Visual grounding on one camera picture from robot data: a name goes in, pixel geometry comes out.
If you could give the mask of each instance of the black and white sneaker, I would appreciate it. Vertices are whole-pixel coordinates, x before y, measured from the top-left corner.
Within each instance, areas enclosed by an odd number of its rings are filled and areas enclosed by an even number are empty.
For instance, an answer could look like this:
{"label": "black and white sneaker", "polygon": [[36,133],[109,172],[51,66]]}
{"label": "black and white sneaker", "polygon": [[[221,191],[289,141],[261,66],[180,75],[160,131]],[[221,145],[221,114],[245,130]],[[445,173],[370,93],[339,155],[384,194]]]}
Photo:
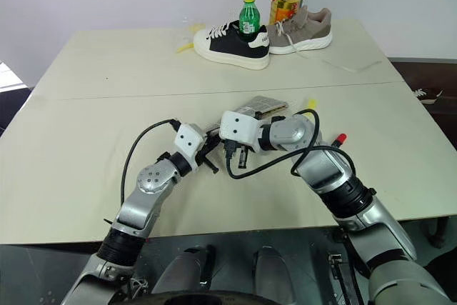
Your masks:
{"label": "black and white sneaker", "polygon": [[238,32],[239,21],[225,23],[210,30],[198,31],[194,36],[194,49],[205,59],[222,64],[234,64],[248,69],[268,66],[270,41],[263,25],[257,34],[245,41]]}

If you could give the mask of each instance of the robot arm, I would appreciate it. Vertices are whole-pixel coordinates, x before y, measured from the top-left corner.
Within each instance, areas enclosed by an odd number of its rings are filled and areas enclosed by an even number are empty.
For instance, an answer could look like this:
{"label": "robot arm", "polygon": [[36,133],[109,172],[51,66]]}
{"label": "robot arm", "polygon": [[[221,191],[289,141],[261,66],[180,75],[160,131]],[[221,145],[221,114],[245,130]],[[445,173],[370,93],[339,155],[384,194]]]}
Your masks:
{"label": "robot arm", "polygon": [[220,135],[226,146],[236,142],[260,153],[303,151],[315,136],[314,144],[319,147],[314,149],[318,150],[309,151],[304,159],[301,154],[292,157],[296,173],[322,199],[371,271],[370,299],[375,304],[449,304],[434,278],[414,262],[416,250],[411,240],[374,189],[362,184],[340,153],[327,150],[331,148],[320,132],[316,136],[308,118],[296,114],[273,117],[268,123],[226,111]]}
{"label": "robot arm", "polygon": [[174,144],[176,152],[165,153],[139,172],[136,186],[122,204],[100,249],[93,254],[62,304],[106,305],[125,298],[121,287],[134,273],[134,264],[144,242],[159,217],[161,206],[171,191],[191,171],[205,163],[220,138],[206,135],[194,124],[179,127]]}

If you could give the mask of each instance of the shoe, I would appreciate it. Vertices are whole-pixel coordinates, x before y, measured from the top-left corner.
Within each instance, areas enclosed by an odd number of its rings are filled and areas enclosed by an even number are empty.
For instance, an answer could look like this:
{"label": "shoe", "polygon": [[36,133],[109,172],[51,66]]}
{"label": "shoe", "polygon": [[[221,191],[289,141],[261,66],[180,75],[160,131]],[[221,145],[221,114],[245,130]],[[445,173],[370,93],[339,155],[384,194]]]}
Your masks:
{"label": "shoe", "polygon": [[416,89],[414,95],[419,99],[422,104],[434,104],[436,99],[443,93],[442,89],[429,88],[429,89]]}
{"label": "shoe", "polygon": [[211,30],[197,31],[194,36],[195,51],[210,61],[234,64],[247,69],[263,69],[268,66],[270,41],[263,25],[257,34],[246,41],[238,31],[239,21],[225,23]]}
{"label": "shoe", "polygon": [[301,7],[290,19],[266,27],[270,38],[270,53],[290,54],[300,50],[322,49],[332,40],[331,12],[322,9],[308,12]]}

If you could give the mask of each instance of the white shoelace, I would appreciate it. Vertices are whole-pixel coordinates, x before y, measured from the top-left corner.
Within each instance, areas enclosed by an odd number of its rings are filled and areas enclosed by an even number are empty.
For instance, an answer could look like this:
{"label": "white shoelace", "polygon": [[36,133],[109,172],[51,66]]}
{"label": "white shoelace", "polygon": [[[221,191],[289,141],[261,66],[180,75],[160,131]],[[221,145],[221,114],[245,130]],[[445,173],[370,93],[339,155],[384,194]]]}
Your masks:
{"label": "white shoelace", "polygon": [[293,50],[300,56],[300,57],[303,57],[304,59],[315,59],[315,60],[319,60],[319,61],[322,61],[323,63],[325,64],[329,64],[330,66],[333,66],[335,68],[339,68],[339,69],[343,69],[344,71],[349,71],[351,73],[360,73],[361,71],[364,71],[372,66],[374,66],[375,64],[380,64],[381,61],[374,61],[370,64],[367,64],[366,66],[363,66],[361,68],[357,68],[357,69],[352,69],[352,68],[348,68],[348,67],[345,67],[345,66],[339,66],[337,64],[332,64],[330,61],[327,61],[327,60],[324,60],[324,59],[320,59],[318,57],[312,57],[312,56],[306,56],[306,55],[303,55],[301,53],[301,51],[299,51],[295,45],[293,44],[292,42],[292,38],[289,36],[289,34],[287,34],[285,31],[284,31],[284,27],[283,27],[283,22],[285,22],[286,19],[283,19],[282,21],[277,21],[275,23],[276,25],[276,30],[278,32],[278,36],[281,36],[282,34],[286,35],[287,39],[288,39],[288,42],[290,43],[290,45],[292,46]]}
{"label": "white shoelace", "polygon": [[414,95],[415,95],[415,96],[425,96],[426,94],[427,94],[427,93],[424,92],[424,91],[422,91],[422,89],[416,89],[416,90],[414,91]]}
{"label": "white shoelace", "polygon": [[212,28],[209,31],[208,38],[211,37],[212,39],[217,39],[218,37],[222,37],[222,36],[227,35],[227,29],[229,28],[229,26],[230,26],[230,23],[227,22],[225,24],[222,24],[222,25],[216,26],[215,28]]}
{"label": "white shoelace", "polygon": [[283,22],[285,21],[285,19],[283,19],[282,21],[277,21],[274,25],[276,25],[276,30],[278,32],[278,36],[281,36],[282,34],[286,34],[286,32],[284,31],[284,28],[283,28]]}

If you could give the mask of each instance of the white table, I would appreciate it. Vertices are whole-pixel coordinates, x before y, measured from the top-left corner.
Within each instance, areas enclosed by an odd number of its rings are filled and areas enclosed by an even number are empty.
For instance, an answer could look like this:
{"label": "white table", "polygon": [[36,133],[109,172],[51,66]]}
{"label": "white table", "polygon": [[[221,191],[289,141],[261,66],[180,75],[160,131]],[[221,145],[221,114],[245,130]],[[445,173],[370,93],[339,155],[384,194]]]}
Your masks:
{"label": "white table", "polygon": [[[358,68],[350,73],[296,54],[272,56],[263,71],[174,53],[172,31],[76,34],[0,138],[0,243],[102,240],[119,209],[127,151],[146,126],[176,117],[202,127],[255,95],[318,102],[327,141],[343,148],[358,177],[397,219],[457,213],[457,153],[360,24],[335,21],[334,41],[307,56]],[[131,160],[138,171],[173,148],[169,127],[154,130]],[[250,155],[251,167],[272,159]],[[223,166],[221,149],[210,156]],[[188,175],[164,204],[153,236],[334,225],[320,199],[283,162],[255,179],[224,168]]]}

